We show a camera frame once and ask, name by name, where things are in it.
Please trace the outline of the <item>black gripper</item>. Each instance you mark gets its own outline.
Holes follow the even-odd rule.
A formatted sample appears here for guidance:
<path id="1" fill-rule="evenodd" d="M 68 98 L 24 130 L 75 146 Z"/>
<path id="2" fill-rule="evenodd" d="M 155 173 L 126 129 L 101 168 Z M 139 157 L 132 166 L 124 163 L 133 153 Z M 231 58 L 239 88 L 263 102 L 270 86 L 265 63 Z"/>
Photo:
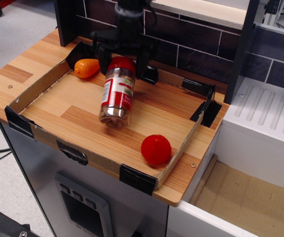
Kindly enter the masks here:
<path id="1" fill-rule="evenodd" d="M 115 28 L 91 32 L 102 74 L 107 73 L 112 53 L 115 53 L 137 56 L 136 78 L 143 77 L 149 61 L 156 55 L 157 40 L 140 33 L 140 29 L 139 19 L 120 18 Z"/>

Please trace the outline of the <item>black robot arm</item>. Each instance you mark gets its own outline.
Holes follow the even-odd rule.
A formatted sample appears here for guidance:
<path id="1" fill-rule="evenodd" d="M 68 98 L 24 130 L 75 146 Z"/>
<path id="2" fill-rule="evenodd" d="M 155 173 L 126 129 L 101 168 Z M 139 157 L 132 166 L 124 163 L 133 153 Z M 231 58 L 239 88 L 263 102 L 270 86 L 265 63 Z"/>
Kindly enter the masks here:
<path id="1" fill-rule="evenodd" d="M 157 52 L 158 41 L 139 32 L 139 24 L 144 16 L 144 8 L 153 12 L 149 0 L 120 0 L 115 5 L 118 16 L 117 27 L 91 33 L 93 42 L 91 53 L 105 75 L 112 54 L 136 57 L 136 77 L 142 79 L 149 64 Z"/>

